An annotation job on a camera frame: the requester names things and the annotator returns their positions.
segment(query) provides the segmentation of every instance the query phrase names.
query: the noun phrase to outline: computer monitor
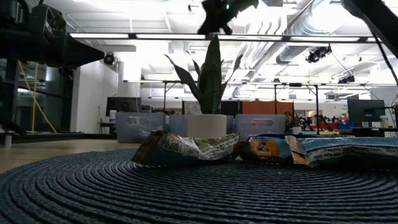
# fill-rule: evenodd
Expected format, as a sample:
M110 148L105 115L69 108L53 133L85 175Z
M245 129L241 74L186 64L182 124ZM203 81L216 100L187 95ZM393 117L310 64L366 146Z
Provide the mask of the computer monitor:
M141 98L137 97L108 97L106 104L106 116L109 116L109 111L116 110L117 112L139 112L141 107Z
M349 121L378 122L386 115L384 100L347 100Z

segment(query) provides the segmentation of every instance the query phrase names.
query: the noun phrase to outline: blue rug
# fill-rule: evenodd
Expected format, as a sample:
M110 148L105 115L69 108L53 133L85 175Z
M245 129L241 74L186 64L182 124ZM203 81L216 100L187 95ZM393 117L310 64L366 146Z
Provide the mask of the blue rug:
M136 168L134 153L74 154L0 175L0 223L398 223L395 172Z

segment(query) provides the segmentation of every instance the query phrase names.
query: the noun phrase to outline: snake plant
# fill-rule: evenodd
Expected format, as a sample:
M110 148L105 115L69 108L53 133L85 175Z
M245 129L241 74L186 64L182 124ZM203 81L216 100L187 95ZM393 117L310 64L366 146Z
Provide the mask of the snake plant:
M197 84L188 71L176 65L173 60L166 55L173 64L174 69L181 80L181 83L188 85L192 94L198 100L203 114L215 114L218 112L223 93L229 80L222 83L221 76L221 54L220 42L215 35L207 49L205 63L201 67L192 59L195 71L198 74ZM241 63L242 55L236 60L233 68L235 72Z

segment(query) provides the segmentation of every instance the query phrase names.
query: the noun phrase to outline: wooden floor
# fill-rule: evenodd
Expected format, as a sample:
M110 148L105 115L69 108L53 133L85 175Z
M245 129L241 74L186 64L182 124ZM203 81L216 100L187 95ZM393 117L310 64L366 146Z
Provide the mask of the wooden floor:
M69 154L137 148L139 144L122 144L116 140L69 140L0 146L0 173L31 162Z

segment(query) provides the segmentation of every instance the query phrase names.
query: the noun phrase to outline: yellow label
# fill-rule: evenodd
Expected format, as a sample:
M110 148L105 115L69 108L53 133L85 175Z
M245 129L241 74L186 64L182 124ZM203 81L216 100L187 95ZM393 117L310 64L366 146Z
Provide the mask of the yellow label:
M277 141L251 140L251 153L256 156L279 157Z

